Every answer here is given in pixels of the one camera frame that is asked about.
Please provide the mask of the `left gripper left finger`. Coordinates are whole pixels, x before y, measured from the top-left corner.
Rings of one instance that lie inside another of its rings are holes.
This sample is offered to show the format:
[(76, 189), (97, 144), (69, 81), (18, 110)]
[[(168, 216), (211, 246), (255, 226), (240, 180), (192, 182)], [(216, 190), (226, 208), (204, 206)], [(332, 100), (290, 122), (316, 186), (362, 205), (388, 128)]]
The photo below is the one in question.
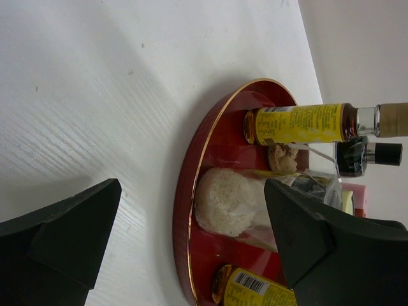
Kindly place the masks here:
[(1, 223), (1, 305), (84, 305), (94, 289), (122, 188), (107, 179)]

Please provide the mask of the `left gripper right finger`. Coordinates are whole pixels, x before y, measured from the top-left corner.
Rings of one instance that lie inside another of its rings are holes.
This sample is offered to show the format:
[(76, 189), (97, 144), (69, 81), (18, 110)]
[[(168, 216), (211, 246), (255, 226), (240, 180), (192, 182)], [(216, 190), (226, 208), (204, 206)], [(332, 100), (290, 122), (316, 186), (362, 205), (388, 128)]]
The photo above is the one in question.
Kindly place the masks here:
[(355, 217), (268, 179), (268, 215), (298, 305), (406, 305), (407, 228)]

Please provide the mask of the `round black cap jar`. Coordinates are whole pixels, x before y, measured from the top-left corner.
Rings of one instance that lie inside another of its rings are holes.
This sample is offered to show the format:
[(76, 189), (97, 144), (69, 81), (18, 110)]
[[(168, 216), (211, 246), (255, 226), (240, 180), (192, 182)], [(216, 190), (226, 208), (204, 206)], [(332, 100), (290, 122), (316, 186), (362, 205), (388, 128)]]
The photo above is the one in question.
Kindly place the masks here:
[(400, 166), (403, 154), (401, 143), (370, 142), (366, 136), (358, 136), (348, 142), (336, 142), (334, 154), (329, 156), (309, 145), (278, 144), (268, 148), (268, 164), (275, 173), (299, 171), (296, 158), (300, 152), (314, 153), (333, 163), (336, 174), (342, 178), (361, 177), (368, 164)]

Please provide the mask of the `black lid wide jar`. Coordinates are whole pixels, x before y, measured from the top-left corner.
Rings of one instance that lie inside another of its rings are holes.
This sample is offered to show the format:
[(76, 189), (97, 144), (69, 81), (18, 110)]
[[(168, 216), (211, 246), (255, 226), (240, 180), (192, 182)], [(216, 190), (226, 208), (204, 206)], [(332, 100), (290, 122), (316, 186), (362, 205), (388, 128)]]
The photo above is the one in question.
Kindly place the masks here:
[(286, 184), (329, 207), (343, 209), (342, 188), (332, 174), (312, 170), (276, 173), (211, 168), (201, 177), (194, 195), (197, 223), (207, 232), (277, 251), (264, 194), (268, 179)]

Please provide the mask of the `yellow label bottle cork cap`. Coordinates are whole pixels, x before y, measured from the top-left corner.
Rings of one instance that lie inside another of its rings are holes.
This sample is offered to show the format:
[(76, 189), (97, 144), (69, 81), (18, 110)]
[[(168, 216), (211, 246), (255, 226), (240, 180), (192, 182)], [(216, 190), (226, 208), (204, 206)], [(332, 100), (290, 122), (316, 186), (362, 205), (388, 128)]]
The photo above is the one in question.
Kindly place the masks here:
[(249, 110), (243, 122), (248, 143), (348, 142), (358, 136), (407, 136), (407, 103), (356, 108), (349, 103)]

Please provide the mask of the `yellow cap white powder jar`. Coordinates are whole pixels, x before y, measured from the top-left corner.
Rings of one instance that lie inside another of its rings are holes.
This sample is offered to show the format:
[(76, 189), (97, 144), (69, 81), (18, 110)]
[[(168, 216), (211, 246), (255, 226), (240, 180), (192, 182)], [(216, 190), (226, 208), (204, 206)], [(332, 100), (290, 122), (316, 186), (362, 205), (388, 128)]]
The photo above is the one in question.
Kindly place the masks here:
[(352, 191), (342, 190), (342, 211), (349, 215), (354, 215), (354, 200)]

